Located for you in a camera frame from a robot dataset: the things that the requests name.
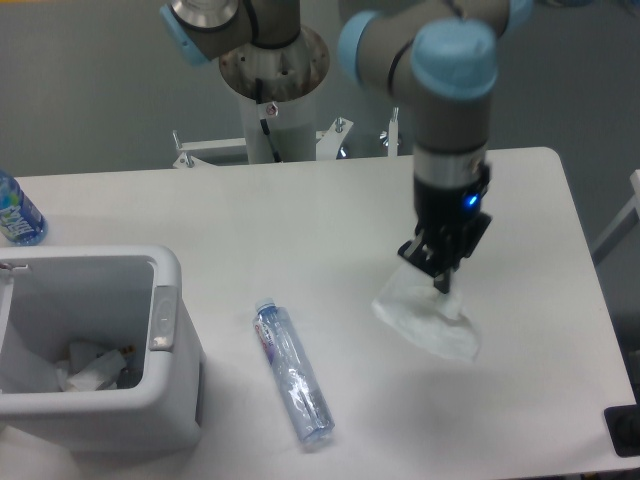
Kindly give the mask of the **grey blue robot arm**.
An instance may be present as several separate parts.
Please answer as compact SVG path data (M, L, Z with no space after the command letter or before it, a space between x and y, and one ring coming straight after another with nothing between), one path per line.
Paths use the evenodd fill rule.
M447 292L491 221L482 199L496 42L531 9L528 1L421 1L396 14L361 11L335 53L302 23L297 1L168 1L159 14L190 63L218 64L243 107L253 163L317 158L309 100L332 61L407 107L417 224L398 253Z

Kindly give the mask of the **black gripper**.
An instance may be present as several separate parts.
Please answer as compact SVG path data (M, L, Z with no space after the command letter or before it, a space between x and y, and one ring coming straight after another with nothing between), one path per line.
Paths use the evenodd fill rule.
M414 207L418 234L402 244L397 254L415 268L435 276L434 287L449 294L453 273L469 258L492 216L483 210L491 168L482 163L479 178L460 187L441 187L414 174Z

